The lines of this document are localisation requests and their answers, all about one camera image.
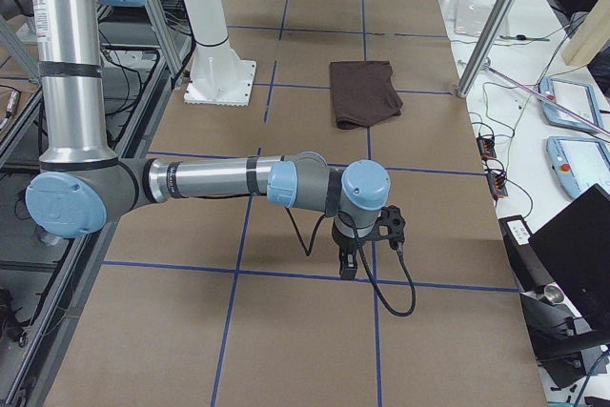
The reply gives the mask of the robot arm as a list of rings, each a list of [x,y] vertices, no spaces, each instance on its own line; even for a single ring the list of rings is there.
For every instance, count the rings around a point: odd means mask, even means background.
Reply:
[[[256,79],[256,64],[232,49],[221,0],[184,0],[192,27],[185,63],[191,80],[169,102],[143,158],[124,158],[107,142],[100,0],[31,0],[49,146],[25,190],[31,219],[46,232],[79,238],[127,215],[150,213],[134,235],[167,254],[260,259],[316,253],[309,239],[277,233],[298,211],[330,229],[321,252],[344,280],[369,271],[365,248],[383,239],[391,180],[369,159],[367,142],[329,136],[326,87]]]

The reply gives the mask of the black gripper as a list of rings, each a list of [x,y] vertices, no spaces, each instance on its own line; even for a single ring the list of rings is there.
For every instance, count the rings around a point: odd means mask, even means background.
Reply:
[[[357,249],[364,245],[366,236],[342,220],[334,221],[332,236],[339,247],[339,277],[353,280],[357,273]]]

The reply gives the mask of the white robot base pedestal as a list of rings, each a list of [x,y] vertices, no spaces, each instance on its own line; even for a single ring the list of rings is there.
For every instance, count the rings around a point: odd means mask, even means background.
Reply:
[[[249,104],[256,63],[233,50],[222,0],[183,0],[195,49],[185,101],[245,107]]]

